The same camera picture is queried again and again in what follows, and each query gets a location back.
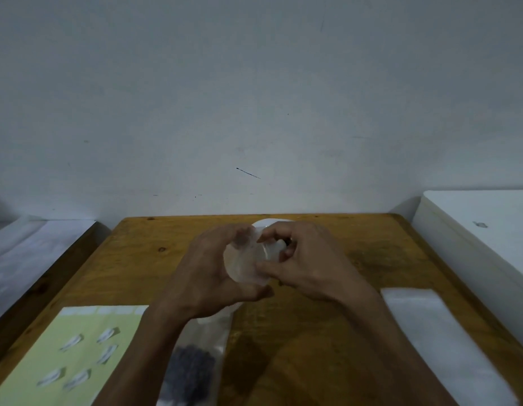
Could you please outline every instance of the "forearm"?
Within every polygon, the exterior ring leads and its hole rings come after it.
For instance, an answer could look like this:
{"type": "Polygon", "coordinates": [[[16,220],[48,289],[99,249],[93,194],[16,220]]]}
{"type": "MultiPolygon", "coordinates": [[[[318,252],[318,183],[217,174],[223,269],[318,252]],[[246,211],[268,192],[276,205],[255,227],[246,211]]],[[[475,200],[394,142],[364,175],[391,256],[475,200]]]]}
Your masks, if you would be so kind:
{"type": "Polygon", "coordinates": [[[150,306],[93,405],[150,405],[157,402],[167,363],[187,319],[150,306]]]}
{"type": "Polygon", "coordinates": [[[453,398],[408,341],[374,290],[362,301],[340,302],[354,329],[379,359],[373,374],[388,402],[406,405],[456,405],[453,398]]]}

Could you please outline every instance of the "wall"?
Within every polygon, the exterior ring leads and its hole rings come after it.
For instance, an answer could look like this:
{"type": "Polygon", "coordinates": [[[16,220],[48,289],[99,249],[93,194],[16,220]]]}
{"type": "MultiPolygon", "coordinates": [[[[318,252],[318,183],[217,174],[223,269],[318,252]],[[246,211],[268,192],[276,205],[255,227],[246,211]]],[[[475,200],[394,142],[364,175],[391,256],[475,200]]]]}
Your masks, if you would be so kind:
{"type": "Polygon", "coordinates": [[[0,219],[506,187],[523,0],[0,0],[0,219]]]}

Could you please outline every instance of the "white box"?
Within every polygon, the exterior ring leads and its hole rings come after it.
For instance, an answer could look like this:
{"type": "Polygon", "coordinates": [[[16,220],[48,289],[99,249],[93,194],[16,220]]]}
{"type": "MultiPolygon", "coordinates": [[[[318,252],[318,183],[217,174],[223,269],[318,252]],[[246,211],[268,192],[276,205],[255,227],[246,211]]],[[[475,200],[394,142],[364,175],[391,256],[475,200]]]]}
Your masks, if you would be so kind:
{"type": "Polygon", "coordinates": [[[523,191],[426,191],[412,226],[523,345],[523,191]]]}

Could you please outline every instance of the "brown wooden surface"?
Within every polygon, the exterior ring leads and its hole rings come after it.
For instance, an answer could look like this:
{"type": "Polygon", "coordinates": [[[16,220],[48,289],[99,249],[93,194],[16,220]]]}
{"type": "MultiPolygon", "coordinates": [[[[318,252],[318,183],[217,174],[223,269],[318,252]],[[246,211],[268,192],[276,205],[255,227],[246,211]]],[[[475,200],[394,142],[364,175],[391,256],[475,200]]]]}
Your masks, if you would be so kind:
{"type": "MultiPolygon", "coordinates": [[[[0,362],[0,383],[64,306],[143,305],[161,290],[190,240],[268,215],[123,220],[0,362]]],[[[325,225],[376,287],[432,288],[523,404],[523,348],[397,215],[279,215],[325,225]]],[[[236,312],[219,404],[379,404],[376,366],[338,311],[273,283],[276,295],[236,312]]]]}
{"type": "Polygon", "coordinates": [[[96,235],[92,225],[55,263],[0,317],[0,360],[8,348],[34,321],[95,251],[96,235]]]}

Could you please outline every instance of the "yellow paper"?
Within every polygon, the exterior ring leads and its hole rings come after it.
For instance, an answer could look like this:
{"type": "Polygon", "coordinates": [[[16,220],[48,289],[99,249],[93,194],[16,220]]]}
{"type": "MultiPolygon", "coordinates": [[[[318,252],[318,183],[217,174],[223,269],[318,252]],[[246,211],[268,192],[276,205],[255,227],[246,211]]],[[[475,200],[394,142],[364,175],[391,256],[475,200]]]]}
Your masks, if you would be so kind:
{"type": "Polygon", "coordinates": [[[0,386],[0,406],[89,406],[130,344],[145,308],[63,308],[0,386]]]}

